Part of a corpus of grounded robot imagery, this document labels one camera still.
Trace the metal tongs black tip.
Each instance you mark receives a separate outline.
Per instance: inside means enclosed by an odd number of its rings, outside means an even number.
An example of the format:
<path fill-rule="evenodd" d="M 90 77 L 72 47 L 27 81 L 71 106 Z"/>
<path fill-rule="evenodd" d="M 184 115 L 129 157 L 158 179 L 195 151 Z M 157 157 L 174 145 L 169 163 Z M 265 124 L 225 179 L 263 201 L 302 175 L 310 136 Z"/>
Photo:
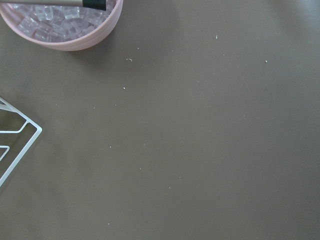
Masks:
<path fill-rule="evenodd" d="M 106 0 L 0 0 L 0 2 L 8 4 L 84 7 L 103 11 L 107 8 Z"/>

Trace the pink bowl with ice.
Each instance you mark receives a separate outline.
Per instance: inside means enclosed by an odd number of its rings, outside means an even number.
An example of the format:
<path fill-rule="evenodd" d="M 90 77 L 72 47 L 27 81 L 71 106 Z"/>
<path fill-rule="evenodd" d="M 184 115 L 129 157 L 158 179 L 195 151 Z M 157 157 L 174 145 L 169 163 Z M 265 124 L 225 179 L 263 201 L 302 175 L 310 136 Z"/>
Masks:
<path fill-rule="evenodd" d="M 59 50 L 80 51 L 103 41 L 115 28 L 123 8 L 121 0 L 106 0 L 105 10 L 54 5 L 46 0 L 2 0 L 0 15 L 20 37 L 37 45 Z"/>

